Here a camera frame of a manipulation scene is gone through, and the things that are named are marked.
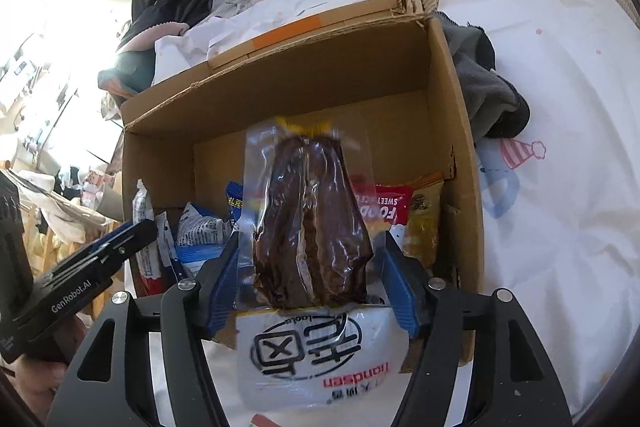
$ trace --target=brown meat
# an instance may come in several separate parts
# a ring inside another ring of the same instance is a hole
[[[278,144],[255,245],[255,288],[280,309],[364,303],[372,256],[340,142],[296,136]]]

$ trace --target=blue cartoon print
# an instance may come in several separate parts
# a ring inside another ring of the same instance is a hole
[[[515,172],[530,158],[543,160],[546,147],[540,141],[524,143],[516,139],[482,139],[476,144],[480,191],[484,211],[495,219],[515,203],[520,179]]]

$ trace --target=white bed sheet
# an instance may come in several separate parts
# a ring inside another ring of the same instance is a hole
[[[192,39],[200,56],[211,55],[354,1],[268,0],[216,20],[213,33],[198,26],[183,39]],[[504,286],[516,294],[578,417],[640,323],[640,32],[614,0],[441,0],[440,9],[485,29],[498,73],[529,102],[530,122],[516,140],[477,145],[484,290]],[[157,50],[177,67],[193,60],[180,52],[184,42],[172,46],[179,38],[165,39]],[[235,355],[207,349],[231,425],[246,425],[251,413],[235,391]],[[460,389],[469,373],[459,371]],[[348,412],[350,425],[389,425],[407,381],[398,375],[376,399],[363,399]],[[156,391],[168,402],[161,378]],[[450,425],[463,407],[464,398],[454,401]],[[340,409],[270,417],[283,427],[313,426],[342,418]]]

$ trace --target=metal bolt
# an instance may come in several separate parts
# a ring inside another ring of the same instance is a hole
[[[196,282],[193,279],[182,279],[178,281],[178,288],[184,292],[193,290],[196,287]]]
[[[447,283],[440,277],[431,277],[431,279],[429,279],[429,288],[432,290],[444,290],[446,285]]]
[[[513,293],[504,288],[500,288],[495,296],[500,299],[502,302],[511,302],[513,301]]]
[[[127,292],[116,292],[113,294],[113,297],[111,297],[111,302],[114,304],[122,304],[128,298],[129,294]]]

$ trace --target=black logo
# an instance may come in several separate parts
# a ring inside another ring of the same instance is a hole
[[[299,315],[256,335],[250,356],[265,376],[307,380],[347,363],[361,342],[360,325],[346,313]]]

